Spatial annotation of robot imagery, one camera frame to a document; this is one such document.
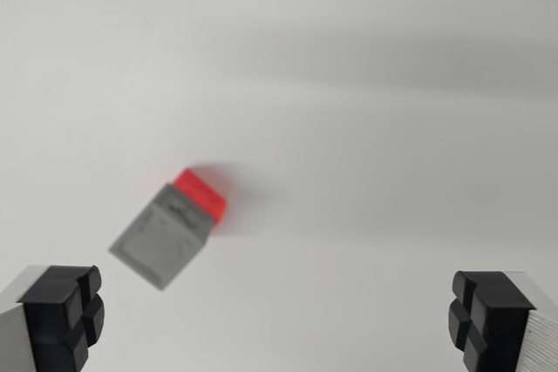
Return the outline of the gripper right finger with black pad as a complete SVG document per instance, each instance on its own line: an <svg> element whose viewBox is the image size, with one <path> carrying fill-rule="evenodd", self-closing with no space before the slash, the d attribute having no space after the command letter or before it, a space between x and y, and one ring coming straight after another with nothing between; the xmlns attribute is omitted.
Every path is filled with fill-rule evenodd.
<svg viewBox="0 0 558 372"><path fill-rule="evenodd" d="M452 289L448 329L467 370L557 370L557 303L528 275L458 271Z"/></svg>

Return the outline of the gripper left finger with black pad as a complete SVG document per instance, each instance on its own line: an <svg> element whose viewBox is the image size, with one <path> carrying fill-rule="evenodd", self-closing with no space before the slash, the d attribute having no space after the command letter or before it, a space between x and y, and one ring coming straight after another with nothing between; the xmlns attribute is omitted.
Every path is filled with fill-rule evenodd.
<svg viewBox="0 0 558 372"><path fill-rule="evenodd" d="M1 370L83 369L105 306L96 266L31 265L1 291Z"/></svg>

